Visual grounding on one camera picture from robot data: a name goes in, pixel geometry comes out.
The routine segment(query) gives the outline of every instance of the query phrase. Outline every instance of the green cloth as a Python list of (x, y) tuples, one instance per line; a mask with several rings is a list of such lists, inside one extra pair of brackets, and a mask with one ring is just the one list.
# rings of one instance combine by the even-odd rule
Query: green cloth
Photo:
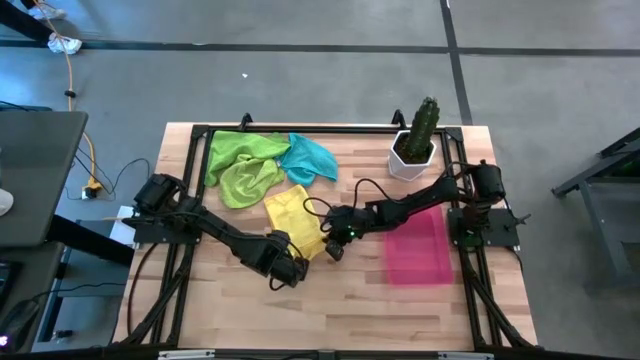
[(216, 131), (211, 142), (209, 165), (204, 184), (220, 182), (220, 199), (232, 209), (251, 206), (260, 201), (273, 185), (284, 181), (276, 156), (290, 145), (279, 134), (267, 137), (257, 134)]

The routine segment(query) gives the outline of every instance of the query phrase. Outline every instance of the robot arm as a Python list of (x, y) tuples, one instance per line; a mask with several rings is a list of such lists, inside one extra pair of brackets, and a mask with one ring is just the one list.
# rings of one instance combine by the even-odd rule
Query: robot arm
[[(458, 188), (458, 180), (470, 175), (475, 193), (468, 195)], [(470, 230), (484, 226), (492, 205), (505, 196), (500, 168), (487, 164), (464, 165), (456, 176), (441, 176), (436, 182), (400, 200), (390, 198), (365, 203), (363, 209), (352, 206), (331, 208), (326, 222), (331, 229), (325, 239), (326, 251), (336, 261), (344, 254), (344, 246), (366, 233), (390, 231), (407, 222), (413, 214), (444, 202), (459, 201), (467, 204), (464, 226)]]
[(195, 237), (205, 232), (227, 245), (240, 263), (262, 276), (271, 276), (291, 287), (305, 278), (308, 260), (289, 252), (291, 240), (287, 233), (278, 230), (266, 236), (244, 233), (200, 205), (199, 199), (188, 196), (177, 178), (154, 174), (134, 200), (138, 215), (126, 219), (127, 225), (160, 226)]

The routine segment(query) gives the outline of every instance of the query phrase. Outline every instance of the wooden tabletop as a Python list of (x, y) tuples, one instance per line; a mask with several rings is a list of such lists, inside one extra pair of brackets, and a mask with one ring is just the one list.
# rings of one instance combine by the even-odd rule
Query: wooden tabletop
[[(168, 123), (156, 165), (156, 173), (181, 178), (191, 123)], [(470, 163), (495, 156), (484, 126), (462, 127)], [(417, 180), (406, 183), (388, 173), (387, 155), (393, 135), (305, 134), (331, 151), (339, 163), (338, 181), (316, 178), (307, 189), (310, 196), (332, 204), (351, 203), (356, 181), (369, 177), (392, 197), (401, 197), (431, 185), (443, 171), (440, 150), (432, 165)], [(200, 163), (201, 144), (196, 157)], [(452, 148), (454, 160), (455, 149)], [(198, 173), (196, 165), (194, 174)], [(267, 196), (289, 189), (284, 183)], [(191, 184), (195, 188), (195, 176)], [(360, 206), (380, 199), (371, 186), (361, 186)], [(204, 203), (210, 211), (240, 230), (264, 234), (270, 231), (263, 203), (231, 210), (218, 198), (218, 188), (207, 189)], [(145, 264), (133, 299), (133, 325), (145, 316), (158, 296), (168, 246), (159, 245)], [(146, 247), (134, 257), (125, 294)], [(525, 339), (536, 343), (531, 313), (520, 267), (505, 249), (487, 248), (494, 297)], [(367, 234), (345, 248), (336, 263), (322, 253), (311, 262), (309, 274), (296, 288), (278, 292), (268, 280), (240, 265), (228, 248), (205, 236), (196, 248), (182, 322), (180, 347), (245, 349), (337, 350), (471, 350), (469, 318), (457, 251), (450, 248), (455, 272), (452, 285), (418, 288), (392, 287), (386, 283), (382, 260), (382, 235)], [(125, 297), (120, 308), (114, 341), (126, 337)], [(168, 314), (173, 314), (173, 303)], [(479, 306), (485, 339), (489, 339), (486, 311)], [(169, 323), (171, 316), (166, 317)]]

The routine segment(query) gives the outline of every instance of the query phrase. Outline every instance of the pink container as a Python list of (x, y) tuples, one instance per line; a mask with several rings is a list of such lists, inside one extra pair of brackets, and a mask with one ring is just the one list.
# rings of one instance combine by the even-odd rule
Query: pink container
[(447, 230), (439, 206), (385, 233), (387, 277), (392, 285), (453, 283)]

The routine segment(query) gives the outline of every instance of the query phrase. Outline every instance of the concrete floor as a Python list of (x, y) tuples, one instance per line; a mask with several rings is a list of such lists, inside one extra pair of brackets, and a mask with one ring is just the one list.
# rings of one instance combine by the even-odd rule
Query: concrete floor
[[(436, 0), (54, 1), (60, 27), (87, 39), (239, 44), (447, 44)], [(460, 46), (639, 48), (631, 0), (450, 0)], [(0, 39), (18, 39), (0, 29)], [(0, 50), (0, 99), (66, 109), (64, 58), (44, 49)], [(89, 113), (100, 166), (152, 163), (169, 121), (387, 123), (422, 97), (442, 124), (461, 124), (446, 54), (88, 50), (73, 57), (76, 107)], [(462, 56), (473, 123), (488, 125), (509, 200), (532, 213), (520, 229), (524, 276), (539, 343), (579, 353), (640, 356), (640, 291), (588, 295), (603, 261), (577, 194), (549, 189), (638, 127), (640, 58)], [(87, 176), (72, 169), (77, 196)], [(67, 218), (113, 216), (144, 182), (135, 165), (113, 202), (69, 201)]]

